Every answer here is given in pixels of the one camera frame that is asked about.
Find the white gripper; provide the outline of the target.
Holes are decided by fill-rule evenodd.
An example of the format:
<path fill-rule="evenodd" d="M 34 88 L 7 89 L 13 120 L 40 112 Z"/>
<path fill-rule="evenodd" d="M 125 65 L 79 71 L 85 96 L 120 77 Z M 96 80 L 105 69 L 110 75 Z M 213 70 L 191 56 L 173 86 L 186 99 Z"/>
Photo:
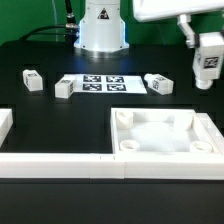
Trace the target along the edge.
<path fill-rule="evenodd" d="M 200 46 L 199 35 L 190 26 L 191 16 L 224 9 L 224 0 L 133 0 L 134 18 L 139 22 L 177 17 L 189 48 Z"/>

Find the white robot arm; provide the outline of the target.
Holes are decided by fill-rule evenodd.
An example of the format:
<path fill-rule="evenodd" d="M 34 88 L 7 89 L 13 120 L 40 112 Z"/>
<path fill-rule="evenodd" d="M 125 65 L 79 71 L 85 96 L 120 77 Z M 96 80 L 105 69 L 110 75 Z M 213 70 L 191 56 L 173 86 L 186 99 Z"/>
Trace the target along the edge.
<path fill-rule="evenodd" d="M 125 22 L 120 16 L 121 0 L 85 0 L 85 15 L 79 23 L 79 38 L 74 47 L 97 54 L 125 51 Z M 224 0 L 132 0 L 134 18 L 148 22 L 172 17 L 187 37 L 188 46 L 196 46 L 196 35 L 189 27 L 192 14 L 224 9 Z"/>

